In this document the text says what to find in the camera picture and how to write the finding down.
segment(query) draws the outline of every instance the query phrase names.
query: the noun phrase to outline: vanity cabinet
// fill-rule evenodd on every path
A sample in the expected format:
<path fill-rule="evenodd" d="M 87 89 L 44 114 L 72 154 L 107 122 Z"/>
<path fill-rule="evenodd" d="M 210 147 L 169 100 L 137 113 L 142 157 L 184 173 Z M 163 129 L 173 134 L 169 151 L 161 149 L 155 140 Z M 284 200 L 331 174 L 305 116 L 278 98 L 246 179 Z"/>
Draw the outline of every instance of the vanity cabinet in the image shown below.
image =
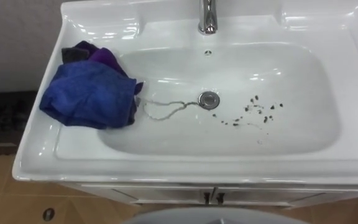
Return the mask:
<path fill-rule="evenodd" d="M 180 203 L 204 205 L 269 205 L 304 207 L 358 197 L 358 186 L 286 186 L 256 185 L 126 185 L 126 184 L 64 184 L 100 197 L 130 204 Z"/>
<path fill-rule="evenodd" d="M 115 187 L 114 190 L 131 196 L 131 203 L 204 204 L 211 198 L 213 187 Z"/>

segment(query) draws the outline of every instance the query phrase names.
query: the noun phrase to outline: cabinet handle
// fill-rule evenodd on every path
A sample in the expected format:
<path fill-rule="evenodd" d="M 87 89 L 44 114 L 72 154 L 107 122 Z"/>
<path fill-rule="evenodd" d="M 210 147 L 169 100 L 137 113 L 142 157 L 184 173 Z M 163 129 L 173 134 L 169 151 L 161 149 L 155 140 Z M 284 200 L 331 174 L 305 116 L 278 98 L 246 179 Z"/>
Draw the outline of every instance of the cabinet handle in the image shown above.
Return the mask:
<path fill-rule="evenodd" d="M 216 197 L 216 200 L 218 201 L 218 205 L 223 204 L 223 197 L 224 197 L 224 193 L 218 193 L 218 196 Z"/>
<path fill-rule="evenodd" d="M 205 205 L 209 205 L 209 196 L 210 195 L 211 195 L 210 193 L 204 193 Z"/>

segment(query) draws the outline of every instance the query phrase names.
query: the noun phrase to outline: toilet lid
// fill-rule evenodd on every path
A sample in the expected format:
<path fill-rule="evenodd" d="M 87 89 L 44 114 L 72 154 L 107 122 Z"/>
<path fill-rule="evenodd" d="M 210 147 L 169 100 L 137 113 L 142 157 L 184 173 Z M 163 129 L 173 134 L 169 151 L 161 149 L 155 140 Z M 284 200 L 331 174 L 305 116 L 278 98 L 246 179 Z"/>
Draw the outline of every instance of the toilet lid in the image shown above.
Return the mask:
<path fill-rule="evenodd" d="M 241 208 L 176 208 L 136 216 L 124 224 L 305 224 L 266 212 Z"/>

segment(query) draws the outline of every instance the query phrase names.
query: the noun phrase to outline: cabinet door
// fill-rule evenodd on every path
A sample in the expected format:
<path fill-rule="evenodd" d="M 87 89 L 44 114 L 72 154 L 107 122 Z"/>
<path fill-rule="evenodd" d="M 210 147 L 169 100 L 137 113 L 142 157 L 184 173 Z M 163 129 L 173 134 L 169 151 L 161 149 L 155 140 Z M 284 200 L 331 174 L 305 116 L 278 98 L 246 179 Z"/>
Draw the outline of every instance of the cabinet door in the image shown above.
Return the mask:
<path fill-rule="evenodd" d="M 134 199 L 132 203 L 197 203 L 204 204 L 212 187 L 115 187 L 115 191 Z"/>
<path fill-rule="evenodd" d="M 224 205 L 276 205 L 289 206 L 290 202 L 319 195 L 315 191 L 249 190 L 218 188 L 213 195 L 213 204 Z"/>

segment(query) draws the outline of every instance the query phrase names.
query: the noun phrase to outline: blue cloth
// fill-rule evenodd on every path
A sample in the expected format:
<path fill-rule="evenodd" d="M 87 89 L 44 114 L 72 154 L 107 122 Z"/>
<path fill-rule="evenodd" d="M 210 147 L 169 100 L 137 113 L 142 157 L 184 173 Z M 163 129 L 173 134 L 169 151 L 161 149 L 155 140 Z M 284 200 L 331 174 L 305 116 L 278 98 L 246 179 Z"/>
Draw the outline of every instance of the blue cloth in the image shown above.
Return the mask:
<path fill-rule="evenodd" d="M 59 66 L 39 108 L 66 126 L 121 128 L 128 123 L 135 86 L 135 79 L 103 63 L 66 63 Z"/>

